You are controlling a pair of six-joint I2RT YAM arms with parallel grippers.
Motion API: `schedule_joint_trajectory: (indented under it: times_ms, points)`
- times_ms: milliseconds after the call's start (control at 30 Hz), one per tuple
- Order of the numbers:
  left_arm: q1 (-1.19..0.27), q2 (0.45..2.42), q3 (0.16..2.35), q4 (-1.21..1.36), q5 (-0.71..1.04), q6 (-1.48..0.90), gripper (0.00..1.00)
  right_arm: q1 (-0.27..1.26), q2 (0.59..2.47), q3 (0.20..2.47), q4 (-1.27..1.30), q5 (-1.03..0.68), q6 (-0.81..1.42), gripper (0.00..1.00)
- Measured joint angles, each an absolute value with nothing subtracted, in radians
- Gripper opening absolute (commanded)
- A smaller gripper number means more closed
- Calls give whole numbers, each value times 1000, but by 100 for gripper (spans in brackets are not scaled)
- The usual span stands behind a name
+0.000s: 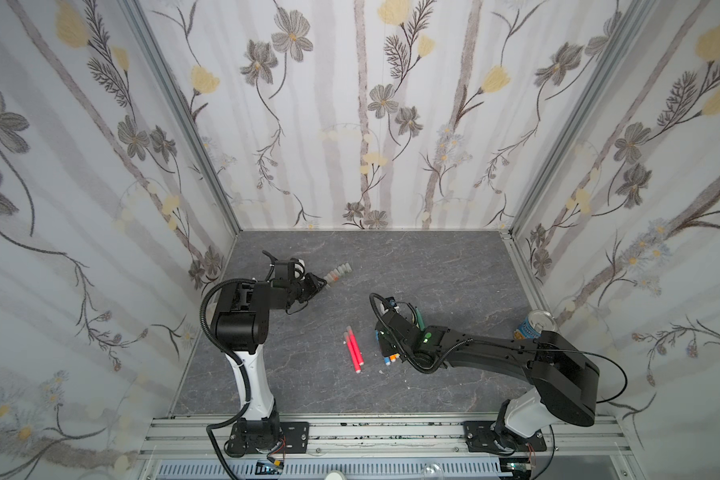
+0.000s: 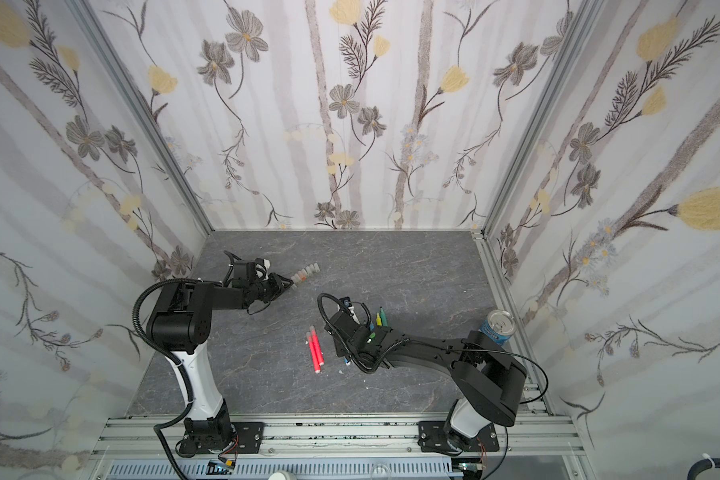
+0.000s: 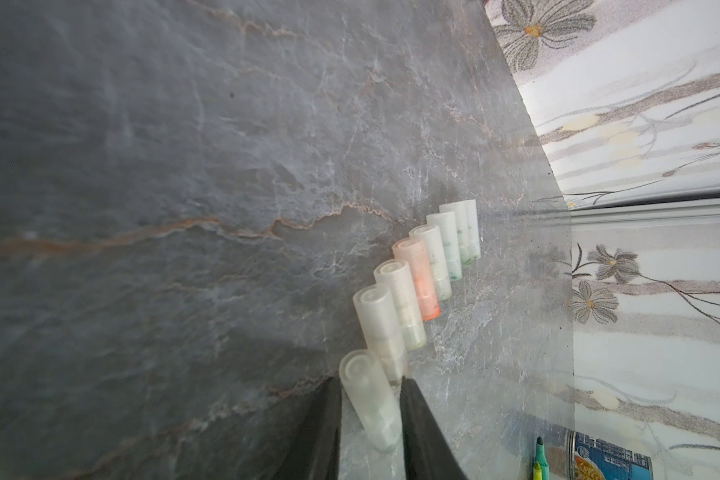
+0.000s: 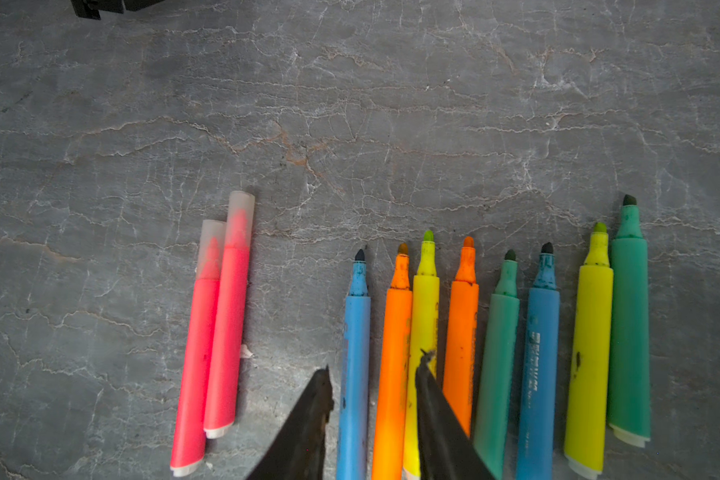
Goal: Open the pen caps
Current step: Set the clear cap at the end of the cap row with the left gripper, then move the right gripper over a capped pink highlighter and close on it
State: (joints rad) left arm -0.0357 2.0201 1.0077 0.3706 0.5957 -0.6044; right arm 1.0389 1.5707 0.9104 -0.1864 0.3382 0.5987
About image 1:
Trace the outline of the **green marker pen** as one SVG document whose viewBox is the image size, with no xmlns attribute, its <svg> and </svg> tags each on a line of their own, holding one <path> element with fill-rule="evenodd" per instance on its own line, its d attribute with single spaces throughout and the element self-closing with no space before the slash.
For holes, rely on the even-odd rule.
<svg viewBox="0 0 720 480">
<path fill-rule="evenodd" d="M 417 307 L 414 308 L 414 317 L 415 317 L 415 323 L 416 323 L 417 327 L 419 328 L 419 330 L 424 331 L 426 329 L 426 325 L 423 321 L 423 316 Z"/>
</svg>

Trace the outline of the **red marker pen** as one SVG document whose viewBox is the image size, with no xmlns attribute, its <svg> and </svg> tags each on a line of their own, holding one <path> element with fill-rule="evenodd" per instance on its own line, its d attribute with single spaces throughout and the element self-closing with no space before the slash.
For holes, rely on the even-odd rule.
<svg viewBox="0 0 720 480">
<path fill-rule="evenodd" d="M 364 358 L 359 349 L 359 345 L 357 343 L 356 336 L 350 326 L 347 327 L 347 334 L 348 334 L 348 338 L 349 338 L 349 343 L 353 350 L 354 357 L 357 360 L 358 367 L 361 368 L 364 365 Z"/>
</svg>

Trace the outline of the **pink marker pen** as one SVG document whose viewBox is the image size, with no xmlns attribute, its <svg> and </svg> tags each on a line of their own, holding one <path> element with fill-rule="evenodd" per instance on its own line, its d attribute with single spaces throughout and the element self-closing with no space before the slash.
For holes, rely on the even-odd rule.
<svg viewBox="0 0 720 480">
<path fill-rule="evenodd" d="M 353 369 L 356 373 L 360 373 L 362 371 L 362 368 L 360 365 L 359 357 L 356 354 L 354 344 L 353 344 L 351 338 L 349 337 L 349 335 L 344 335 L 344 340 L 345 340 L 345 344 L 346 344 L 349 354 L 350 354 Z"/>
</svg>

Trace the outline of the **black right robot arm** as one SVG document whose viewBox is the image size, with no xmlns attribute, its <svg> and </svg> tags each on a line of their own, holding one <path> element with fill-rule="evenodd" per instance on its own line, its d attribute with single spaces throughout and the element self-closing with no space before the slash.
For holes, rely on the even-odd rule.
<svg viewBox="0 0 720 480">
<path fill-rule="evenodd" d="M 465 428 L 473 452 L 509 456 L 544 451 L 539 436 L 552 424 L 595 424 L 599 368 L 557 332 L 507 340 L 436 325 L 421 329 L 393 307 L 375 308 L 374 314 L 382 354 L 400 355 L 419 373 L 469 368 L 531 386 L 525 394 L 503 401 L 495 420 Z"/>
</svg>

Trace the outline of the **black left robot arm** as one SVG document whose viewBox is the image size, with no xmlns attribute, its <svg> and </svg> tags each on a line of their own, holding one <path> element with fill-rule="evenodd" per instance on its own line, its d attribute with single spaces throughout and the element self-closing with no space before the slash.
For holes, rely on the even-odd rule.
<svg viewBox="0 0 720 480">
<path fill-rule="evenodd" d="M 231 457 L 272 451 L 283 445 L 276 400 L 265 371 L 263 345 L 270 312 L 306 306 L 328 284 L 297 258 L 270 258 L 262 280 L 232 278 L 212 287 L 201 302 L 199 321 L 206 338 L 233 368 L 241 402 L 231 419 L 207 428 L 210 437 L 228 427 L 223 451 Z"/>
</svg>

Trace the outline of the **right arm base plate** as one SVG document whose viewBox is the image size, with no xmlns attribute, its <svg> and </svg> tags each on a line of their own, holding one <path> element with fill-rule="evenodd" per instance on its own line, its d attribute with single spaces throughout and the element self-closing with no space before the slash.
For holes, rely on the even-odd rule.
<svg viewBox="0 0 720 480">
<path fill-rule="evenodd" d="M 529 438 L 522 438 L 507 429 L 498 428 L 495 421 L 465 421 L 462 427 L 467 449 L 471 453 L 511 456 L 548 450 L 540 431 Z"/>
</svg>

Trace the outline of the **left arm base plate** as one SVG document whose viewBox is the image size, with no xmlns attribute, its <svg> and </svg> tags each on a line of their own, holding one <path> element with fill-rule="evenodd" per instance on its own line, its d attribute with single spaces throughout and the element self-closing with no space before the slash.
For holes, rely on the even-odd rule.
<svg viewBox="0 0 720 480">
<path fill-rule="evenodd" d="M 233 425 L 223 451 L 233 458 L 246 454 L 305 454 L 309 430 L 308 422 L 240 420 Z"/>
</svg>

